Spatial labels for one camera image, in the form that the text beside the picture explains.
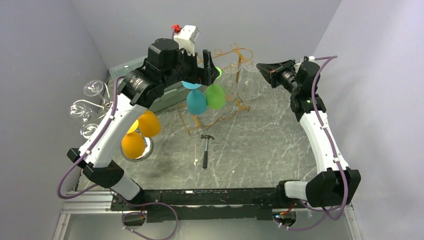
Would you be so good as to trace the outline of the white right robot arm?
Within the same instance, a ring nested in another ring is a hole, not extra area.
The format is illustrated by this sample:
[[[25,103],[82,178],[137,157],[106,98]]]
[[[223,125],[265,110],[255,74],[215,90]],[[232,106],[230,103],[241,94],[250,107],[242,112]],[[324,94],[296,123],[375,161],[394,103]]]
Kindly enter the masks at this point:
[[[314,208],[350,204],[361,175],[350,168],[340,152],[328,123],[327,109],[317,94],[324,67],[313,60],[258,63],[256,67],[272,88],[282,86],[290,93],[290,108],[308,137],[317,170],[310,181],[281,181],[276,203],[282,208],[289,207],[295,199]]]

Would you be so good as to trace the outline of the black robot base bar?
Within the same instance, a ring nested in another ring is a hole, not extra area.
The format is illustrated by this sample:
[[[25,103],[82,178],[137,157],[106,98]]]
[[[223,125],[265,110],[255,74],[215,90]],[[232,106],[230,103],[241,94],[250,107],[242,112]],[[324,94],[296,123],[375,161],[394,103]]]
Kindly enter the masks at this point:
[[[144,202],[127,204],[114,195],[114,212],[143,211],[147,223],[178,220],[272,220],[279,211],[294,208],[298,200],[287,198],[278,187],[146,189]]]

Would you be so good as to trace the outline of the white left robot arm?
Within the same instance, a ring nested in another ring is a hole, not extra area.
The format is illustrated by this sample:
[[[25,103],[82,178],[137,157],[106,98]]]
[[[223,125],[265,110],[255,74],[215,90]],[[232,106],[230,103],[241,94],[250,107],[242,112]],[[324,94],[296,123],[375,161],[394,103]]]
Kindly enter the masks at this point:
[[[91,182],[117,192],[131,210],[143,205],[145,193],[112,159],[114,150],[131,125],[163,96],[165,88],[181,81],[210,86],[219,77],[210,50],[204,49],[202,55],[203,67],[199,67],[196,52],[189,53],[188,47],[175,40],[157,39],[140,67],[114,81],[112,107],[93,135],[67,153]]]

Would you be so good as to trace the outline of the clear wine glass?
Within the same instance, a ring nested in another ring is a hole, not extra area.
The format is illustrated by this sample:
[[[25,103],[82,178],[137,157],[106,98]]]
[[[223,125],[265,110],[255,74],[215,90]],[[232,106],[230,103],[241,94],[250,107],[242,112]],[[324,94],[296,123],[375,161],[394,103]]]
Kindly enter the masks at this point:
[[[243,80],[243,90],[247,92],[253,92],[256,87],[254,76],[259,72],[257,63],[254,60],[249,60],[243,64],[243,67],[246,72],[246,77]]]
[[[240,72],[240,65],[238,63],[230,63],[224,69],[224,91],[225,91],[225,99],[227,101],[233,101],[238,93],[239,85],[237,76]]]

